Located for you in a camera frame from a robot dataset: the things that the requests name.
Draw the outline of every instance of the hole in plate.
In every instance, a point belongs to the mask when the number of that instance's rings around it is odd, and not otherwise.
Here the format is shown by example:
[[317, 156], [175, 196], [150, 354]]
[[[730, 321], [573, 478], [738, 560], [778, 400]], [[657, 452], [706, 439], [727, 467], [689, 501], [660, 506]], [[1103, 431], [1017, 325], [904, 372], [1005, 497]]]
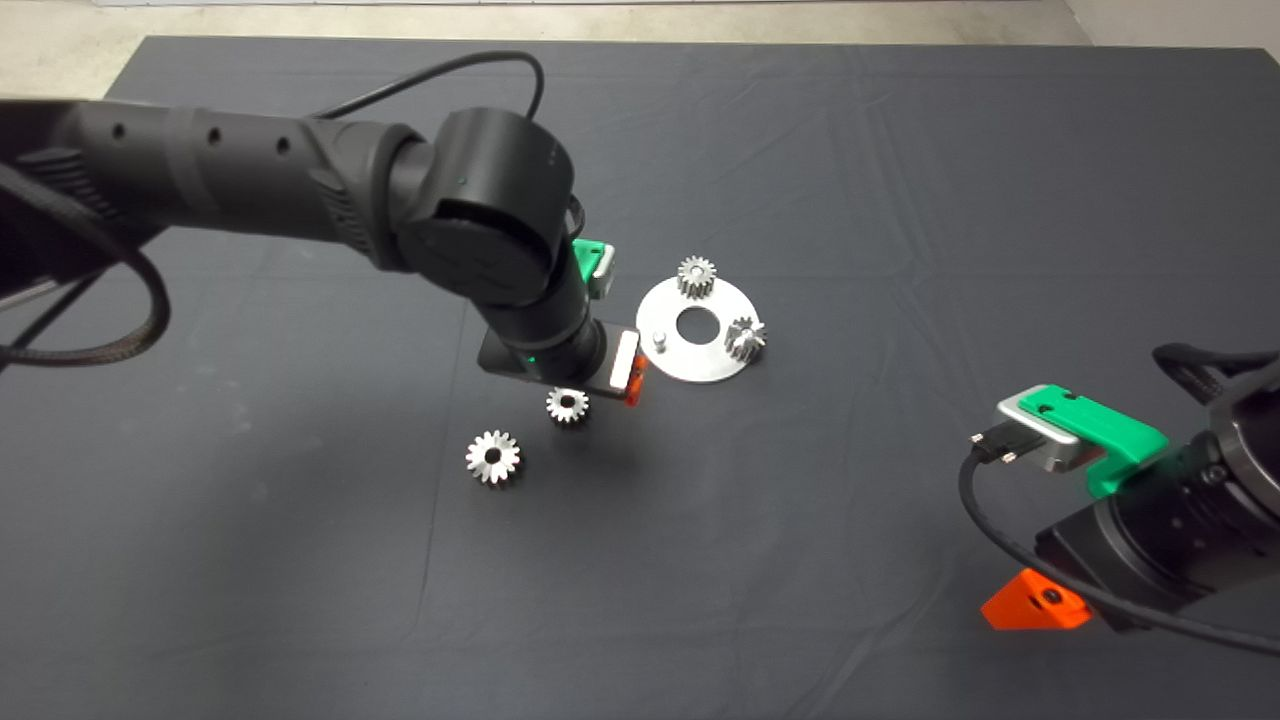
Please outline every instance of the hole in plate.
[[676, 318], [676, 331], [694, 345], [707, 345], [719, 334], [719, 320], [705, 307], [687, 307]]

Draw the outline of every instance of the spur gear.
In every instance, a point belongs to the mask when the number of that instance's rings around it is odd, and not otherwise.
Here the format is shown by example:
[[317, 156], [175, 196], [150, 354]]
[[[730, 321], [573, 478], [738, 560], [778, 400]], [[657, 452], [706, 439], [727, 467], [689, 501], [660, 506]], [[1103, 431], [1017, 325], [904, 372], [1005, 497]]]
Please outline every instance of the spur gear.
[[716, 263], [698, 255], [685, 258], [680, 268], [676, 268], [676, 284], [685, 297], [707, 297], [716, 284]]
[[547, 393], [547, 414], [559, 425], [576, 425], [586, 419], [591, 398], [580, 389], [552, 388]]
[[767, 341], [764, 323], [754, 318], [739, 318], [730, 323], [724, 334], [724, 351], [740, 363], [750, 363]]
[[520, 469], [520, 445], [509, 433], [489, 430], [467, 446], [467, 470], [481, 483], [500, 487]]

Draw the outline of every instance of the dark gray tablecloth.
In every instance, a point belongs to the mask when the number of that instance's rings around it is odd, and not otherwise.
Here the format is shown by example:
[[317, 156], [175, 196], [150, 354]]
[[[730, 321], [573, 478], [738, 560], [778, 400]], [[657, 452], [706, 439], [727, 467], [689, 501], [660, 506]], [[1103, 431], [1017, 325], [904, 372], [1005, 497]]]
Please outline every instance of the dark gray tablecloth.
[[[477, 44], [151, 38], [111, 95], [300, 114]], [[1098, 623], [996, 633], [955, 470], [1057, 382], [1179, 442], [1155, 345], [1280, 346], [1261, 51], [549, 44], [540, 122], [628, 322], [705, 254], [765, 359], [556, 432], [479, 316], [342, 247], [173, 231], [145, 356], [0, 378], [4, 717], [1260, 717], [1276, 662]], [[364, 114], [431, 136], [520, 67]], [[45, 338], [131, 325], [113, 274]], [[15, 315], [4, 329], [18, 325]], [[522, 482], [463, 469], [518, 436]], [[1029, 537], [1083, 478], [989, 473]], [[1196, 611], [1276, 628], [1271, 583]]]

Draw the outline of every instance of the metal plate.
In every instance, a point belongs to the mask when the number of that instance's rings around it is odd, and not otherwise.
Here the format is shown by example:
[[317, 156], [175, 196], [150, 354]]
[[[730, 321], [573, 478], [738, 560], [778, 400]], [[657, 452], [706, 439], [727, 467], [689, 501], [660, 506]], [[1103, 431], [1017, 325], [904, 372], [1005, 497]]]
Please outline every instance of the metal plate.
[[[689, 342], [680, 334], [676, 322], [690, 307], [703, 307], [716, 315], [719, 331], [707, 343]], [[640, 329], [640, 347], [649, 360], [663, 373], [689, 383], [714, 383], [736, 375], [746, 363], [730, 357], [724, 351], [728, 324], [737, 318], [756, 318], [755, 306], [742, 291], [716, 278], [710, 295], [692, 300], [685, 297], [676, 286], [676, 278], [655, 284], [636, 310], [636, 328]], [[666, 336], [664, 350], [658, 351], [654, 334]]]

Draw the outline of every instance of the silver gear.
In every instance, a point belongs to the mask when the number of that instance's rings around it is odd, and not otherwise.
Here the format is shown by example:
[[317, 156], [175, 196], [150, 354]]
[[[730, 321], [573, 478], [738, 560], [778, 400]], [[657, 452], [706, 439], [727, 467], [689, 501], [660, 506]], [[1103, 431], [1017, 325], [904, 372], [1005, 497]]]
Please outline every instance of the silver gear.
[[511, 482], [520, 469], [520, 445], [509, 433], [489, 430], [467, 446], [467, 470], [486, 486]]
[[547, 393], [547, 414], [561, 425], [576, 425], [586, 419], [591, 398], [580, 389], [552, 388]]
[[750, 363], [764, 348], [768, 333], [764, 323], [754, 318], [739, 318], [730, 323], [724, 334], [724, 351], [740, 363]]
[[707, 297], [716, 284], [716, 263], [691, 255], [676, 268], [676, 286], [681, 295], [694, 300]]

